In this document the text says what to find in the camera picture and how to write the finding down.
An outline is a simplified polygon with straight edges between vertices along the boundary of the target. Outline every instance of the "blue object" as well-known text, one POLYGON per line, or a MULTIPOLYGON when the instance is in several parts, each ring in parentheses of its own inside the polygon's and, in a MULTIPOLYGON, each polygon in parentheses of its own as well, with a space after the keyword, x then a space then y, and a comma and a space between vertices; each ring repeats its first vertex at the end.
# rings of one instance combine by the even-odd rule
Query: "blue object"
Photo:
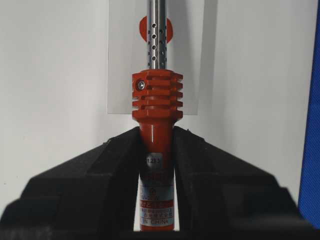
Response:
POLYGON ((320 229, 320 8, 318 4, 298 207, 320 229))

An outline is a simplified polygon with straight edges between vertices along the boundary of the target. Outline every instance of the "transparent plastic sheet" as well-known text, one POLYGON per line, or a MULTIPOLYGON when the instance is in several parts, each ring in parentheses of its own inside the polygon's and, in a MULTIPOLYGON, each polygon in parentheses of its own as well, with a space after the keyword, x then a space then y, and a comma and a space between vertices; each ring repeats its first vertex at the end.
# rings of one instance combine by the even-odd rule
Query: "transparent plastic sheet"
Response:
MULTIPOLYGON (((146 0, 109 0, 107 112, 131 114, 132 74, 147 68, 147 46, 139 32, 146 0)), ((167 68, 183 75, 183 113, 198 114, 204 0, 168 0, 173 39, 167 68)))

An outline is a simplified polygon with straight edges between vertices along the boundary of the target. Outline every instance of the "screw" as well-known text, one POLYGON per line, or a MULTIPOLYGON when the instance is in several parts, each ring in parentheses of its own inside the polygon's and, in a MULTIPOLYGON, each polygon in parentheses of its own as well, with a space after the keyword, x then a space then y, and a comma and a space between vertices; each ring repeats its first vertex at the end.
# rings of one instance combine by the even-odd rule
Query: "screw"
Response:
POLYGON ((139 90, 143 90, 145 88, 146 84, 143 80, 140 80, 137 84, 137 87, 139 90))

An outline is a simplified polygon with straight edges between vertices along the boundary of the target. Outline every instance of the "silver metal rod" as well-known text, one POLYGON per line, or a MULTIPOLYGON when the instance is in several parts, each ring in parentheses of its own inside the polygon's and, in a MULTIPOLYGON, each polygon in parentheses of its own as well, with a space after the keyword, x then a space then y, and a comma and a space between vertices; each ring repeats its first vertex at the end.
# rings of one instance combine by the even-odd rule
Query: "silver metal rod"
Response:
POLYGON ((167 68, 166 0, 147 0, 147 65, 149 69, 167 68))

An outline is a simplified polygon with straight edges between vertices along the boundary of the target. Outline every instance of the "perforated metal tube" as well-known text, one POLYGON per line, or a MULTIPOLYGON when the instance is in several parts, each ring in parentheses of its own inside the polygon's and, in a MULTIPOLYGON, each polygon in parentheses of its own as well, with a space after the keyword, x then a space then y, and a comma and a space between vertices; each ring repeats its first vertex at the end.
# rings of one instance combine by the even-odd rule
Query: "perforated metal tube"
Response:
POLYGON ((147 0, 147 66, 167 68, 166 0, 147 0))

